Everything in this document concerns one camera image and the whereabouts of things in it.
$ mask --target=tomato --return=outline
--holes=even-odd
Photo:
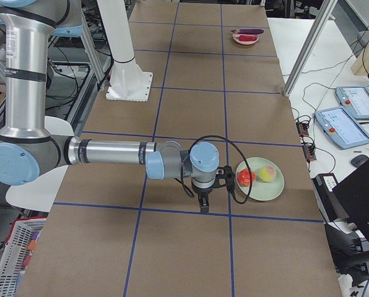
[[[249,170],[245,168],[237,174],[237,181],[241,187],[249,187],[251,184],[251,178],[249,176]],[[256,181],[256,174],[252,171],[252,183]]]

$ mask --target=white desk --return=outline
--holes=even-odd
[[[289,74],[305,41],[305,38],[312,26],[312,20],[300,19],[269,19],[272,37],[276,46],[277,55],[280,59],[280,67],[283,74]],[[345,61],[352,54],[347,42],[339,31],[334,21],[327,22],[312,54],[303,70],[303,72],[331,67],[341,61]],[[355,57],[351,57],[350,61],[344,66],[343,71],[333,83],[332,88],[346,85],[369,85],[369,79],[365,76],[356,76],[352,74],[351,65],[354,63]],[[330,86],[335,76],[340,72],[343,64],[333,69],[325,69],[317,72],[302,74],[290,95],[292,106],[299,110],[301,115],[307,114],[312,116],[313,109],[306,103],[302,102],[304,88],[313,83],[319,82],[325,86]],[[313,106],[318,106],[323,94],[327,89],[319,85],[312,85],[306,90],[305,100]],[[329,90],[318,110],[339,106],[339,102],[335,97],[334,90]],[[369,124],[363,126],[369,132]],[[340,182],[348,176],[355,167],[350,164],[350,160],[360,153],[354,151],[362,151],[362,154],[369,156],[369,144],[361,147],[350,148],[347,150],[338,149],[326,135],[322,129],[315,125],[315,135],[313,135],[313,125],[310,128],[310,136],[315,139],[317,147],[327,150],[336,158],[336,168],[333,173]],[[327,153],[320,150],[316,151],[317,161],[311,162],[310,176],[314,178],[319,173],[327,173],[333,167],[333,159]]]

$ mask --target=label sticker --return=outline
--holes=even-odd
[[[13,30],[6,31],[6,59],[15,59],[17,57],[17,32]]]
[[[333,192],[333,188],[337,186],[333,176],[324,176],[325,184],[328,187],[329,192]]]

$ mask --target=brown table surface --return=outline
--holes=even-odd
[[[237,27],[265,32],[240,46]],[[215,190],[201,215],[176,181],[146,180],[141,166],[70,167],[17,296],[341,296],[264,8],[141,1],[130,28],[154,73],[149,101],[100,92],[82,138],[189,147],[226,136],[278,165],[285,189],[245,205]],[[239,164],[213,143],[221,165]]]

